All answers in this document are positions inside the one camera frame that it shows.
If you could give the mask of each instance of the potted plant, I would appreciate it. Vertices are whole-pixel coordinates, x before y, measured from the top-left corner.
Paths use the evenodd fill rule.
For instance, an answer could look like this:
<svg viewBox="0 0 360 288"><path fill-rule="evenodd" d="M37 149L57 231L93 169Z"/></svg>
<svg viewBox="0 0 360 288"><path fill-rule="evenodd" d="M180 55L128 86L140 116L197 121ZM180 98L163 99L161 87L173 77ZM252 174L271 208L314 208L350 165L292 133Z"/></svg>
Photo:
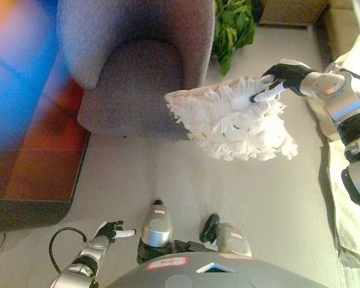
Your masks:
<svg viewBox="0 0 360 288"><path fill-rule="evenodd" d="M215 35L212 55L216 56L221 73L230 69L233 52L252 44L255 22L250 0L215 0Z"/></svg>

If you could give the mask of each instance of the leaf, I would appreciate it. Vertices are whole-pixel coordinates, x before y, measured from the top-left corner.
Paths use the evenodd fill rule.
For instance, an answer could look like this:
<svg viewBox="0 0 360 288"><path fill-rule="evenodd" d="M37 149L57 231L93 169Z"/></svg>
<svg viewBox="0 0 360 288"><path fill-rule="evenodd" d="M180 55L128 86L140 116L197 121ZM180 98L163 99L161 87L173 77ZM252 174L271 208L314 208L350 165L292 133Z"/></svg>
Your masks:
<svg viewBox="0 0 360 288"><path fill-rule="evenodd" d="M227 25L234 25L235 18L231 11L224 11L223 12L223 23Z"/></svg>
<svg viewBox="0 0 360 288"><path fill-rule="evenodd" d="M225 76L230 70L230 57L224 58L220 64L221 64L221 73L223 76Z"/></svg>

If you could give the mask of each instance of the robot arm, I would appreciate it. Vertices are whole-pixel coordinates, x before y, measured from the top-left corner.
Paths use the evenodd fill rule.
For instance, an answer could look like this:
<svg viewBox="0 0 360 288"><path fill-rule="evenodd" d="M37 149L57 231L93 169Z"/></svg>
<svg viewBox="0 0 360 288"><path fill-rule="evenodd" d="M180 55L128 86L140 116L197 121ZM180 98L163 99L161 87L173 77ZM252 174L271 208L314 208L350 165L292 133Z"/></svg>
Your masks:
<svg viewBox="0 0 360 288"><path fill-rule="evenodd" d="M98 288L97 273L115 238L133 236L135 230L123 230L122 221L104 222L95 237L88 241L84 249L55 278L50 288Z"/></svg>
<svg viewBox="0 0 360 288"><path fill-rule="evenodd" d="M337 66L332 68L331 73L319 73L295 61L274 65L264 74L273 75L274 84L251 100L257 102L275 97L283 89L323 100L350 162L341 174L344 186L352 201L360 206L360 89L355 85L360 76Z"/></svg>

